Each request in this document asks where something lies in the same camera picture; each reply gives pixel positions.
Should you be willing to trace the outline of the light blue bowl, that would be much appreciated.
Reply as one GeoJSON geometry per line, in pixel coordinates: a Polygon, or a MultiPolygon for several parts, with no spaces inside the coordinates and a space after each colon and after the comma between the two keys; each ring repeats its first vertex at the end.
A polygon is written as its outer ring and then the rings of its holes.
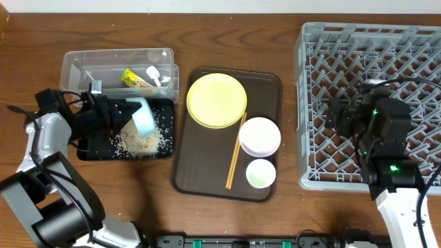
{"type": "Polygon", "coordinates": [[[132,120],[134,121],[140,138],[147,138],[150,134],[155,133],[156,123],[147,100],[142,97],[126,98],[125,100],[127,102],[141,104],[141,108],[132,115],[132,120]]]}

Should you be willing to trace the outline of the green yellow snack wrapper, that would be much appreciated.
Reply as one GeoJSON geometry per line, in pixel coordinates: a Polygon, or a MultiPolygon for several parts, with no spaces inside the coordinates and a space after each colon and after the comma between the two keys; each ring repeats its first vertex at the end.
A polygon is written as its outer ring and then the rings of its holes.
{"type": "Polygon", "coordinates": [[[142,88],[142,87],[154,87],[152,84],[148,83],[146,80],[142,79],[136,73],[131,71],[131,69],[126,68],[122,75],[121,80],[128,87],[132,88],[142,88]]]}

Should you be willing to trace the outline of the white tissue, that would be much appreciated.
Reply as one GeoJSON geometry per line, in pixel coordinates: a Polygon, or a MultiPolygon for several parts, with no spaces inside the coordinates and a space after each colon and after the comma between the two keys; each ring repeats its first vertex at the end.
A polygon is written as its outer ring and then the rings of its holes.
{"type": "Polygon", "coordinates": [[[146,74],[154,81],[157,87],[161,86],[161,82],[159,81],[160,73],[156,67],[153,65],[149,66],[146,69],[146,74]]]}

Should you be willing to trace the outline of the pink white bowl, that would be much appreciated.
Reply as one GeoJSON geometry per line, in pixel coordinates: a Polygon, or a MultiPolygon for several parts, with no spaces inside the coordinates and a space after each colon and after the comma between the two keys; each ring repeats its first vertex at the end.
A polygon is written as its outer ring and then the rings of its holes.
{"type": "Polygon", "coordinates": [[[250,156],[268,157],[280,147],[281,133],[270,119],[255,117],[246,121],[240,128],[239,143],[250,156]]]}

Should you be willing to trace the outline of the white cup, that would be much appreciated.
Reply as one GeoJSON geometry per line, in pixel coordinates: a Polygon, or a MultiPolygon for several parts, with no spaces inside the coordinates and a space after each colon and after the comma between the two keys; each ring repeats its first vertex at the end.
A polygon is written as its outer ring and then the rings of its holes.
{"type": "Polygon", "coordinates": [[[276,180],[276,169],[271,162],[265,159],[252,161],[246,169],[248,183],[256,189],[264,189],[276,180]]]}

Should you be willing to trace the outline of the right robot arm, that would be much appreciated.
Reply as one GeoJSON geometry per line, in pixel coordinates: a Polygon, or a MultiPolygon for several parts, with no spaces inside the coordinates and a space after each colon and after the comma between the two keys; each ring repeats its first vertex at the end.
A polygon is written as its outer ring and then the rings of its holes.
{"type": "Polygon", "coordinates": [[[387,226],[392,247],[437,247],[427,207],[428,181],[406,155],[411,107],[391,97],[393,82],[369,79],[358,91],[360,103],[329,102],[325,127],[354,138],[356,162],[363,183],[387,226]]]}

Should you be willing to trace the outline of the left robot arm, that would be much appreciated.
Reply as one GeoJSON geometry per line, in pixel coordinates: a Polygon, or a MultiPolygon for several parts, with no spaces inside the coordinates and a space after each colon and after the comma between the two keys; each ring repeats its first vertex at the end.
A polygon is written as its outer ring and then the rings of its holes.
{"type": "Polygon", "coordinates": [[[94,92],[78,95],[82,107],[70,109],[66,91],[46,89],[35,95],[39,110],[24,112],[28,134],[23,162],[1,181],[7,202],[38,247],[148,247],[135,223],[106,214],[96,192],[68,160],[68,147],[95,134],[118,134],[136,113],[149,109],[142,97],[110,99],[94,92]]]}

